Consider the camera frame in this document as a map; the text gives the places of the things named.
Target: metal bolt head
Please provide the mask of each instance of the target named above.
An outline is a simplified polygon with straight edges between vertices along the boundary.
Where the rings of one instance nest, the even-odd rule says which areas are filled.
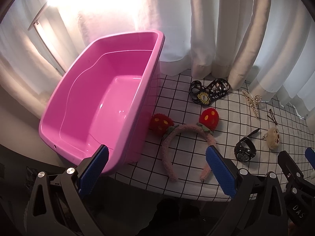
[[[240,169],[239,172],[242,175],[247,175],[248,174],[248,171],[246,169]]]
[[[271,173],[269,174],[269,176],[270,176],[271,178],[276,178],[276,177],[277,177],[277,175],[276,175],[275,173],[273,173],[273,172],[271,172]]]
[[[44,171],[38,173],[38,177],[39,177],[39,178],[42,178],[44,175],[45,175],[45,172],[44,172]]]
[[[68,168],[67,169],[68,174],[73,174],[75,171],[76,171],[75,168]]]

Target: white grid tablecloth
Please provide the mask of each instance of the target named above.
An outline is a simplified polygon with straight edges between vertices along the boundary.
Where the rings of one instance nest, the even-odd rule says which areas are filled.
[[[163,113],[174,120],[175,124],[195,124],[199,115],[207,107],[201,107],[192,102],[188,89],[194,81],[191,71],[186,70],[176,76],[161,76],[161,88],[154,113]],[[214,80],[208,76],[201,83],[207,86]],[[245,82],[239,90],[230,90],[228,95],[212,103],[219,114],[219,124],[213,136],[217,142],[217,149],[223,157],[233,160],[238,168],[246,168],[252,174],[265,175],[268,171],[277,174],[282,189],[287,180],[277,164],[277,155],[286,150],[297,163],[309,180],[312,167],[305,159],[305,149],[314,148],[314,135],[306,126],[306,121],[301,118],[291,104],[284,107],[274,96],[271,101],[259,103],[259,117],[254,116],[242,90],[248,91],[248,82]],[[263,135],[273,127],[273,122],[267,117],[267,111],[272,109],[278,122],[281,145],[277,150],[270,150]],[[234,146],[243,137],[256,128],[261,130],[254,134],[252,142],[257,153],[247,163],[241,163],[235,159]],[[199,175],[204,167],[205,150],[207,142],[196,133],[185,132],[176,136],[169,148],[169,158],[177,173],[178,182],[171,182],[162,165],[160,155],[161,138],[155,136],[151,130],[147,135],[140,160],[135,164],[126,164],[113,178],[124,183],[140,187],[149,191],[171,195],[175,197],[198,199],[205,201],[228,201],[221,187],[218,185],[213,173],[201,182]]]

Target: strawberry headband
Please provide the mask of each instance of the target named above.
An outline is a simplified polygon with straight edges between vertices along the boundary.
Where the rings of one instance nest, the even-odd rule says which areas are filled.
[[[217,127],[219,122],[218,112],[213,108],[208,108],[202,112],[197,124],[184,124],[174,126],[174,122],[171,118],[164,114],[157,113],[153,115],[150,128],[159,136],[162,137],[161,154],[163,166],[171,181],[177,181],[178,177],[173,170],[172,163],[168,158],[169,145],[172,139],[177,135],[185,131],[193,131],[202,135],[207,141],[208,145],[216,144],[214,137],[212,136],[213,130]],[[211,169],[207,162],[203,171],[200,174],[200,180],[204,181],[209,175]]]

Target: sheer curtain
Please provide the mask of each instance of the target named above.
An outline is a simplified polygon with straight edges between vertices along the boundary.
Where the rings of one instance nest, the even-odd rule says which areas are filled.
[[[0,24],[0,84],[41,116],[61,79],[58,64],[30,23],[47,0],[16,0]],[[192,69],[194,79],[251,82],[264,101],[275,94],[315,132],[315,25],[300,0],[48,0],[39,18],[66,71],[98,37],[158,29],[161,72]]]

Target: pink plastic basin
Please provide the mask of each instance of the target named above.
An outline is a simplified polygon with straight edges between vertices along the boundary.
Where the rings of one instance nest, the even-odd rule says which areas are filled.
[[[141,154],[157,99],[160,31],[101,37],[75,60],[52,94],[39,124],[43,141],[78,165],[101,144],[103,173]]]

